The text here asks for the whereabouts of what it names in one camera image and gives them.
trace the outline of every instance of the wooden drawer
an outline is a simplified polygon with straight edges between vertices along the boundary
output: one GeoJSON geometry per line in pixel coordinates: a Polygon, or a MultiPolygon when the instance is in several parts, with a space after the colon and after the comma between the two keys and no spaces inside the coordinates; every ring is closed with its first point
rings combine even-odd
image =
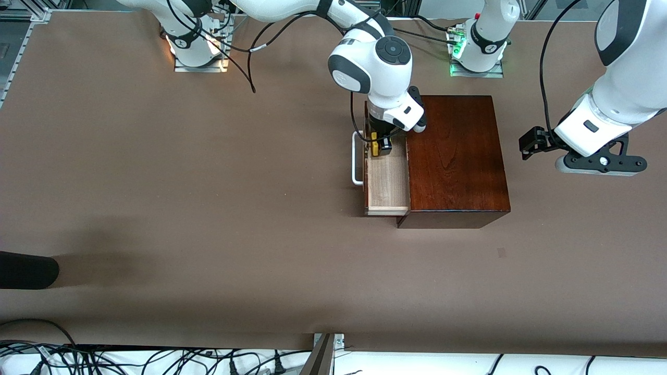
{"type": "Polygon", "coordinates": [[[364,145],[364,193],[369,216],[404,216],[410,206],[408,158],[404,134],[392,138],[392,152],[372,157],[364,145]]]}
{"type": "Polygon", "coordinates": [[[481,228],[510,212],[490,96],[422,97],[423,133],[392,138],[391,154],[364,147],[366,214],[399,228],[481,228]]]}

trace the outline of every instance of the black cable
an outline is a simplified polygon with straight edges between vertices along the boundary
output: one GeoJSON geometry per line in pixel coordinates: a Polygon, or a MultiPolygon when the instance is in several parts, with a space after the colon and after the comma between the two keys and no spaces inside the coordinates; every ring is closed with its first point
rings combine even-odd
{"type": "Polygon", "coordinates": [[[181,362],[181,361],[183,360],[183,357],[186,357],[186,356],[189,355],[189,354],[190,354],[189,351],[184,350],[184,351],[183,351],[183,355],[180,356],[176,361],[174,361],[169,367],[167,367],[167,369],[162,373],[162,375],[167,375],[167,373],[169,372],[169,370],[171,370],[174,366],[176,366],[179,362],[181,362]]]}
{"type": "MultiPolygon", "coordinates": [[[[52,322],[51,320],[46,320],[46,319],[39,319],[39,318],[19,318],[19,319],[14,319],[14,320],[9,320],[7,322],[0,323],[0,327],[6,326],[8,324],[15,324],[15,323],[28,323],[28,322],[35,322],[35,323],[44,323],[44,324],[49,324],[50,326],[56,327],[65,337],[67,338],[67,341],[72,345],[73,349],[77,348],[77,344],[74,342],[74,339],[72,336],[69,334],[69,332],[61,327],[58,323],[52,322]]],[[[78,363],[77,355],[72,353],[72,358],[74,359],[74,364],[76,365],[78,363]]]]}
{"type": "Polygon", "coordinates": [[[229,26],[229,22],[231,21],[231,11],[229,11],[229,9],[228,9],[228,10],[226,11],[226,13],[227,13],[227,17],[225,18],[225,24],[222,25],[222,26],[218,29],[218,31],[220,31],[220,30],[224,29],[225,27],[229,26]]]}
{"type": "MultiPolygon", "coordinates": [[[[200,38],[204,38],[204,36],[201,34],[201,30],[202,30],[202,28],[199,28],[199,29],[197,30],[197,26],[196,26],[196,25],[195,25],[195,27],[189,27],[188,25],[185,24],[185,22],[183,22],[183,21],[176,15],[176,12],[173,10],[173,6],[171,5],[171,0],[167,0],[167,5],[169,6],[169,10],[171,11],[171,14],[172,14],[172,15],[179,21],[179,23],[181,23],[181,25],[183,25],[185,28],[189,29],[189,30],[192,31],[193,33],[197,33],[197,36],[199,36],[200,38]]],[[[243,73],[243,76],[247,79],[248,83],[250,83],[250,88],[252,89],[252,92],[255,93],[255,92],[256,92],[256,90],[255,90],[255,86],[253,85],[253,83],[252,83],[250,77],[248,77],[248,74],[241,68],[241,66],[240,66],[239,64],[237,64],[236,61],[234,61],[234,59],[231,58],[231,56],[229,56],[225,51],[223,51],[222,48],[216,46],[214,43],[211,43],[211,44],[212,44],[218,51],[220,51],[220,53],[222,53],[223,56],[225,56],[226,58],[228,58],[228,59],[231,61],[231,63],[234,64],[234,65],[241,71],[241,73],[243,73]]]]}
{"type": "Polygon", "coordinates": [[[234,349],[234,350],[232,350],[231,352],[225,354],[224,356],[222,356],[222,357],[218,357],[218,360],[217,360],[217,361],[215,362],[215,364],[211,367],[210,374],[215,374],[215,371],[217,370],[217,366],[218,366],[223,360],[225,360],[226,358],[230,358],[230,356],[232,356],[232,355],[234,354],[234,352],[236,352],[236,351],[237,351],[237,350],[234,349]]]}
{"type": "Polygon", "coordinates": [[[414,35],[414,36],[416,36],[416,37],[422,37],[422,38],[424,38],[424,39],[430,39],[430,40],[434,40],[434,41],[441,41],[442,43],[446,43],[446,44],[451,44],[451,45],[455,45],[455,44],[456,44],[456,42],[455,42],[455,41],[452,41],[452,40],[445,40],[445,39],[440,39],[440,38],[436,38],[436,37],[429,37],[429,36],[427,36],[427,35],[418,34],[418,33],[413,33],[412,31],[396,29],[395,27],[394,27],[394,31],[398,31],[399,33],[405,33],[405,34],[414,35]]]}
{"type": "MultiPolygon", "coordinates": [[[[313,15],[316,14],[315,12],[303,12],[297,14],[294,18],[290,19],[289,22],[287,22],[268,42],[263,44],[263,47],[268,47],[273,41],[275,41],[280,34],[282,34],[294,21],[297,19],[304,17],[306,15],[313,15]]],[[[259,41],[259,38],[271,27],[275,24],[275,22],[268,23],[266,26],[262,28],[262,30],[257,33],[257,36],[255,36],[255,39],[252,41],[252,44],[250,45],[250,52],[248,53],[248,58],[247,58],[247,72],[248,72],[248,80],[250,81],[250,85],[253,87],[253,92],[255,92],[255,85],[252,80],[252,69],[250,67],[250,61],[252,58],[252,54],[255,51],[255,48],[257,47],[257,42],[259,41]]]]}
{"type": "MultiPolygon", "coordinates": [[[[166,357],[168,357],[168,356],[170,356],[170,355],[172,355],[172,354],[174,354],[174,353],[176,353],[176,352],[177,352],[177,350],[174,350],[174,351],[172,351],[171,353],[167,354],[166,356],[161,357],[160,359],[164,359],[164,358],[166,358],[166,357]]],[[[146,368],[147,368],[148,365],[151,363],[151,361],[153,360],[153,358],[155,358],[159,353],[160,353],[160,352],[156,352],[156,353],[154,353],[152,356],[148,357],[148,360],[146,361],[146,363],[143,365],[143,368],[141,369],[141,375],[144,375],[144,374],[146,373],[146,368]]]]}
{"type": "Polygon", "coordinates": [[[287,372],[283,367],[283,361],[280,360],[278,349],[273,350],[273,360],[275,360],[275,366],[273,370],[273,375],[282,375],[287,372]]]}
{"type": "Polygon", "coordinates": [[[248,372],[246,372],[244,375],[250,375],[251,372],[257,370],[259,372],[259,369],[264,366],[265,364],[271,362],[272,360],[275,360],[276,358],[282,358],[284,356],[291,356],[292,354],[300,354],[300,353],[310,353],[312,350],[297,350],[296,352],[288,352],[288,353],[281,353],[278,354],[278,356],[270,358],[264,362],[260,362],[257,366],[251,368],[248,372]]]}
{"type": "Polygon", "coordinates": [[[593,363],[593,360],[595,359],[595,356],[591,356],[588,362],[586,363],[586,375],[588,375],[588,371],[590,370],[590,364],[593,363]]]}
{"type": "MultiPolygon", "coordinates": [[[[53,344],[34,344],[34,343],[30,343],[30,342],[21,342],[21,344],[23,345],[23,347],[18,348],[19,349],[19,354],[21,354],[26,348],[32,348],[33,350],[38,351],[38,353],[40,353],[40,354],[43,353],[42,350],[40,350],[40,348],[49,348],[49,349],[54,350],[55,354],[58,354],[60,356],[60,359],[61,359],[63,365],[60,366],[60,365],[51,364],[51,363],[48,362],[48,359],[46,359],[46,357],[44,357],[44,355],[42,355],[43,362],[45,362],[45,364],[49,367],[49,370],[51,368],[66,368],[66,369],[68,369],[70,375],[74,375],[73,370],[78,370],[79,373],[81,373],[83,370],[88,370],[90,372],[90,371],[92,371],[92,369],[95,369],[99,374],[99,369],[97,369],[96,367],[103,367],[103,368],[108,368],[108,370],[111,370],[118,375],[127,375],[125,373],[125,371],[123,371],[122,368],[119,367],[120,365],[114,364],[112,361],[104,358],[103,356],[100,356],[100,355],[97,355],[97,354],[94,354],[94,353],[88,353],[88,352],[85,352],[85,351],[82,351],[82,350],[73,350],[72,348],[69,348],[67,346],[59,346],[59,345],[53,345],[53,344]],[[76,364],[71,365],[71,364],[68,363],[66,357],[63,355],[63,351],[67,351],[68,353],[72,354],[73,357],[74,357],[74,352],[83,353],[84,356],[90,355],[90,356],[93,357],[93,363],[91,364],[90,362],[88,362],[87,360],[84,359],[85,363],[79,364],[77,362],[76,364]],[[94,360],[95,357],[98,357],[98,358],[101,358],[101,359],[105,360],[106,362],[109,363],[109,365],[104,365],[104,364],[100,365],[99,363],[97,363],[94,360]]],[[[4,356],[4,355],[9,355],[9,354],[7,352],[4,352],[2,354],[2,356],[4,356]]]]}
{"type": "Polygon", "coordinates": [[[546,89],[544,88],[544,55],[546,54],[546,47],[549,44],[549,39],[551,39],[551,34],[554,32],[556,25],[558,24],[558,22],[560,22],[561,18],[565,16],[565,13],[567,13],[580,1],[581,0],[574,0],[567,7],[565,7],[565,9],[563,9],[562,12],[560,12],[554,23],[549,28],[549,32],[546,34],[546,38],[544,39],[544,45],[542,46],[542,53],[540,54],[540,91],[542,92],[542,101],[544,102],[544,121],[546,123],[546,129],[549,134],[549,138],[551,139],[551,142],[560,148],[564,148],[565,146],[563,146],[560,143],[560,140],[554,137],[554,134],[551,129],[551,120],[549,119],[549,101],[547,100],[546,89]]]}
{"type": "Polygon", "coordinates": [[[546,371],[547,375],[551,375],[551,371],[549,371],[549,369],[544,366],[535,367],[535,369],[533,370],[533,374],[540,375],[540,370],[544,370],[546,371]]]}
{"type": "Polygon", "coordinates": [[[494,372],[496,372],[496,367],[498,367],[498,364],[500,363],[500,360],[505,354],[500,354],[497,358],[496,361],[494,362],[493,367],[491,367],[491,371],[488,372],[486,375],[494,375],[494,372]]]}
{"type": "Polygon", "coordinates": [[[356,23],[356,24],[354,24],[354,25],[348,27],[347,29],[340,29],[340,28],[338,27],[338,25],[336,25],[336,24],[334,24],[334,26],[336,26],[336,27],[337,27],[338,29],[340,29],[341,31],[348,32],[348,31],[354,29],[355,27],[357,27],[357,26],[359,26],[359,25],[361,25],[361,24],[363,24],[363,23],[367,23],[367,22],[370,21],[371,19],[374,19],[374,18],[377,17],[380,13],[382,13],[383,15],[387,15],[387,14],[391,13],[392,11],[394,11],[394,9],[396,9],[396,7],[397,7],[399,4],[401,4],[401,3],[405,3],[406,1],[407,1],[407,0],[397,1],[396,3],[394,3],[394,6],[393,6],[393,7],[389,8],[388,11],[385,11],[384,9],[380,8],[380,9],[378,9],[377,11],[373,12],[371,15],[369,15],[368,18],[364,19],[363,21],[361,21],[361,22],[359,22],[359,23],[356,23]]]}
{"type": "MultiPolygon", "coordinates": [[[[24,345],[24,346],[25,345],[32,345],[32,344],[28,344],[28,343],[21,343],[21,344],[24,345]]],[[[35,369],[31,372],[31,375],[33,375],[33,373],[36,372],[36,371],[39,371],[38,374],[40,374],[41,373],[41,368],[42,368],[43,365],[46,365],[47,368],[49,369],[49,375],[53,375],[53,370],[51,369],[51,367],[49,365],[49,359],[44,355],[44,353],[42,353],[42,351],[38,350],[37,352],[39,353],[39,356],[40,356],[41,359],[40,359],[39,363],[36,365],[35,369]]]]}
{"type": "Polygon", "coordinates": [[[206,366],[206,364],[204,364],[204,363],[195,359],[195,357],[197,357],[198,353],[191,352],[190,354],[191,354],[191,357],[183,359],[183,362],[179,365],[179,367],[176,369],[176,371],[173,373],[173,375],[180,375],[181,371],[183,370],[183,368],[185,367],[185,365],[188,362],[194,362],[196,364],[200,364],[206,369],[206,372],[208,372],[208,370],[209,370],[208,366],[206,366]]]}
{"type": "Polygon", "coordinates": [[[366,139],[366,138],[364,138],[364,136],[362,135],[362,133],[359,131],[359,127],[357,126],[357,120],[354,118],[354,92],[352,92],[352,91],[350,91],[350,116],[352,117],[352,126],[354,126],[354,131],[356,131],[356,132],[357,132],[357,136],[358,136],[362,141],[364,141],[364,142],[366,142],[366,143],[381,141],[381,140],[383,140],[383,139],[387,139],[387,138],[393,137],[393,136],[395,136],[396,134],[398,134],[398,133],[401,132],[401,129],[396,129],[395,131],[393,131],[393,132],[391,132],[391,133],[389,133],[389,134],[387,134],[387,135],[385,135],[385,136],[383,136],[383,137],[377,138],[377,139],[366,139]]]}
{"type": "Polygon", "coordinates": [[[440,27],[440,26],[436,25],[435,23],[432,23],[428,18],[424,17],[423,15],[413,15],[413,16],[410,16],[410,17],[421,19],[422,21],[426,22],[426,24],[429,25],[430,27],[433,27],[436,30],[444,31],[445,33],[447,32],[446,27],[440,27]]]}

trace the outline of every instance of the wood grain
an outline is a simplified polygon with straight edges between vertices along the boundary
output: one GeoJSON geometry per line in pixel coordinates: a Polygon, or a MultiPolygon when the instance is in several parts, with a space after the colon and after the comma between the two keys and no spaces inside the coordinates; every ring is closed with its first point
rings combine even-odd
{"type": "Polygon", "coordinates": [[[510,211],[490,96],[424,96],[428,125],[407,138],[411,211],[510,211]]]}

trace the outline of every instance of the white metal handle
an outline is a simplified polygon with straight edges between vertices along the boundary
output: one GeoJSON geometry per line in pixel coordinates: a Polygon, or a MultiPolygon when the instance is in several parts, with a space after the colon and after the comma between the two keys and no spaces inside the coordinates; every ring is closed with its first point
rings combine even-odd
{"type": "Polygon", "coordinates": [[[357,137],[356,131],[352,132],[352,183],[357,186],[363,186],[364,182],[357,179],[357,143],[354,137],[357,137]]]}

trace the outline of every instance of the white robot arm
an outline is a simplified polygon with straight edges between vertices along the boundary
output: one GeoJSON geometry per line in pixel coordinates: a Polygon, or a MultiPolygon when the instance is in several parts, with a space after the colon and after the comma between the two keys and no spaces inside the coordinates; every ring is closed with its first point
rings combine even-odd
{"type": "Polygon", "coordinates": [[[611,2],[595,34],[605,74],[584,92],[555,134],[540,135],[541,128],[534,128],[522,138],[524,159],[564,148],[569,154],[556,163],[562,172],[634,175],[646,169],[642,157],[625,154],[626,134],[667,108],[666,33],[667,0],[611,2]],[[537,143],[527,147],[532,138],[537,143]],[[615,143],[621,143],[621,155],[610,153],[615,143]]]}
{"type": "MultiPolygon", "coordinates": [[[[205,16],[219,0],[119,0],[121,3],[148,9],[167,31],[175,53],[197,56],[203,65],[213,58],[207,41],[200,33],[185,28],[171,14],[172,9],[188,17],[205,16]]],[[[410,86],[412,52],[408,44],[394,35],[394,29],[381,14],[360,7],[352,0],[231,0],[248,16],[263,22],[276,22],[303,12],[314,12],[346,30],[341,42],[328,59],[329,72],[342,88],[368,95],[370,125],[382,140],[380,149],[391,150],[391,130],[423,131],[426,126],[419,91],[410,86]]]]}
{"type": "Polygon", "coordinates": [[[459,40],[458,48],[452,48],[452,57],[475,73],[491,70],[502,59],[507,38],[520,13],[516,0],[484,0],[479,18],[463,24],[464,38],[459,40]]]}

